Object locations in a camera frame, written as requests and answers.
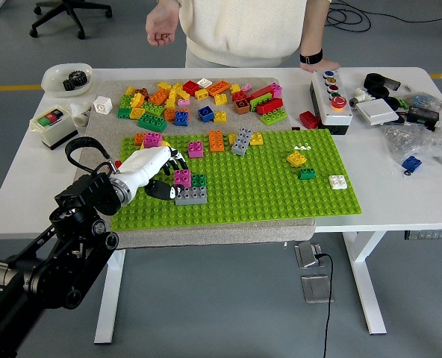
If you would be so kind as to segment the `person's right hand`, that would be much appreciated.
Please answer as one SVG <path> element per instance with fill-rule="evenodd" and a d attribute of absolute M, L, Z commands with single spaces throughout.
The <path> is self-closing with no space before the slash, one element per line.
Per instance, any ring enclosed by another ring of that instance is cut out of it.
<path fill-rule="evenodd" d="M 175 0 L 159 0 L 146 17 L 147 40 L 150 45 L 169 45 L 175 40 L 180 4 Z"/>

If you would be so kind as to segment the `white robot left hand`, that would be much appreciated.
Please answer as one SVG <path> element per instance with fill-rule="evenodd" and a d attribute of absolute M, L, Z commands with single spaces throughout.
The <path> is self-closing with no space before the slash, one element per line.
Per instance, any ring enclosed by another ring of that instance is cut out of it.
<path fill-rule="evenodd" d="M 110 177 L 110 181 L 122 206 L 129 204 L 141 187 L 148 196 L 168 201 L 176 198 L 181 188 L 155 180 L 154 176 L 161 169 L 169 175 L 170 167 L 178 170 L 179 166 L 188 169 L 183 155 L 177 149 L 169 146 L 144 148 L 135 151 L 125 160 Z"/>

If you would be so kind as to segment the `person's left hand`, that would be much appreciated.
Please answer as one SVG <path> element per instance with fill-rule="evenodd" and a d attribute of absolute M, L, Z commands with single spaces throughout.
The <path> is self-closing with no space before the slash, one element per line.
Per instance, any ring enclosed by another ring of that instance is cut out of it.
<path fill-rule="evenodd" d="M 315 64 L 300 63 L 300 68 L 308 72 L 325 72 L 338 70 L 340 68 L 340 64 L 333 60 L 322 59 L 320 62 Z"/>

